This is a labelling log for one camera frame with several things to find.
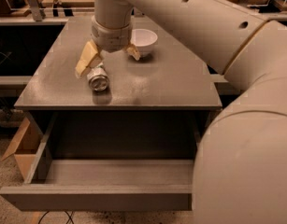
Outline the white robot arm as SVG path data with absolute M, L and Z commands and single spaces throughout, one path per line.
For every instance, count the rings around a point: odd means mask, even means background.
M 214 70 L 228 102 L 194 162 L 194 224 L 287 224 L 287 27 L 227 0 L 94 0 L 93 51 L 139 9 Z

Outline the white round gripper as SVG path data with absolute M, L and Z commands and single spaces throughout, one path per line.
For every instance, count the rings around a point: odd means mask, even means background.
M 87 75 L 93 67 L 96 67 L 103 60 L 100 50 L 107 52 L 116 52 L 124 49 L 136 61 L 140 59 L 140 53 L 134 44 L 129 44 L 132 34 L 132 24 L 123 28 L 107 28 L 97 22 L 92 17 L 91 37 L 80 55 L 75 68 L 77 77 Z

